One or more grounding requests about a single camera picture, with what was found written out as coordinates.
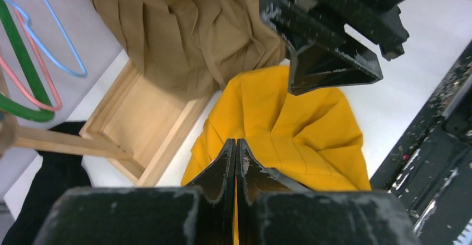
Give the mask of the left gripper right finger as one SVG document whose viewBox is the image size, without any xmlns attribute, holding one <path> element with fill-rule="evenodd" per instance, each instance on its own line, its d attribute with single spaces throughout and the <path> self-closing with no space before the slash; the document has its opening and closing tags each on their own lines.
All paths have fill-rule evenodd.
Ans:
<svg viewBox="0 0 472 245">
<path fill-rule="evenodd" d="M 419 244 L 401 202 L 386 192 L 296 190 L 237 141 L 240 244 Z"/>
</svg>

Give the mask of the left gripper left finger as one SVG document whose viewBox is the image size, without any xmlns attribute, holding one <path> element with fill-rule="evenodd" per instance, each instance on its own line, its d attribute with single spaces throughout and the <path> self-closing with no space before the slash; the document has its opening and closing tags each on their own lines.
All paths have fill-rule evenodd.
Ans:
<svg viewBox="0 0 472 245">
<path fill-rule="evenodd" d="M 235 149 L 183 187 L 70 189 L 35 244 L 232 244 Z"/>
</svg>

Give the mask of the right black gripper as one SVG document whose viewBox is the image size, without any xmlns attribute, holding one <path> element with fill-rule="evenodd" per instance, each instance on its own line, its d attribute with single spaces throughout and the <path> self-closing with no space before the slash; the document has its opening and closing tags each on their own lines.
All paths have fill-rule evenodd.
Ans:
<svg viewBox="0 0 472 245">
<path fill-rule="evenodd" d="M 377 55 L 347 35 L 349 25 L 393 60 L 410 37 L 400 19 L 404 0 L 259 0 L 259 15 L 286 44 L 288 92 L 302 95 L 383 79 Z"/>
</svg>

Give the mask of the yellow garment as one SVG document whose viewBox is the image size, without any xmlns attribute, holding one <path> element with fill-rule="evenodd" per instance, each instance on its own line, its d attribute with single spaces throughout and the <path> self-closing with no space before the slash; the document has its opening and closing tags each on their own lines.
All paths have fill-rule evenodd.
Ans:
<svg viewBox="0 0 472 245">
<path fill-rule="evenodd" d="M 287 81 L 286 66 L 233 78 L 193 145 L 182 185 L 207 168 L 227 140 L 235 140 L 237 148 L 244 139 L 272 175 L 296 190 L 370 191 L 362 132 L 344 94 L 327 88 L 294 96 Z M 235 166 L 236 156 L 232 244 L 240 244 Z"/>
</svg>

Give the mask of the tan pleated skirt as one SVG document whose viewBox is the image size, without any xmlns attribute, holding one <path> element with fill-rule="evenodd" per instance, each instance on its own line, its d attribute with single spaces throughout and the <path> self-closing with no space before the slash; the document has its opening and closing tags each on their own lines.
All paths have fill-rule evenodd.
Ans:
<svg viewBox="0 0 472 245">
<path fill-rule="evenodd" d="M 259 0 L 90 0 L 134 66 L 185 100 L 237 74 L 279 64 L 283 41 L 259 17 Z"/>
</svg>

